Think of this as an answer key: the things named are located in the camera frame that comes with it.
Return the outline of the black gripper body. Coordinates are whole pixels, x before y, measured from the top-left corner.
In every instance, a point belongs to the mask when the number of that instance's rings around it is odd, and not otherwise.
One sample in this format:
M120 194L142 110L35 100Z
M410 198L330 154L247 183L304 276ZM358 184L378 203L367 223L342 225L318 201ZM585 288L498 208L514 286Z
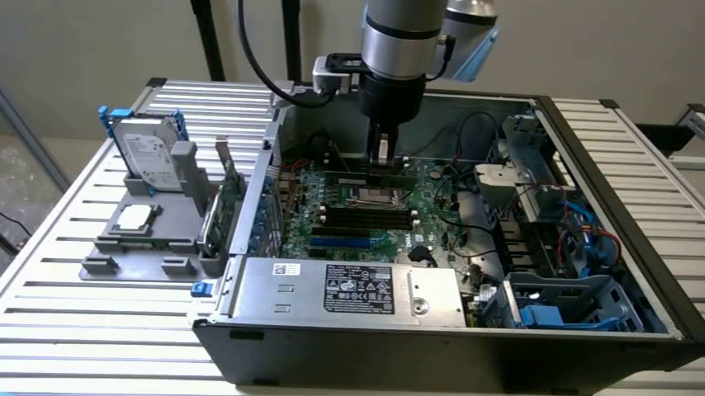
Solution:
M419 113L425 94L425 77L409 80L363 74L359 81L362 114L378 125L401 125Z

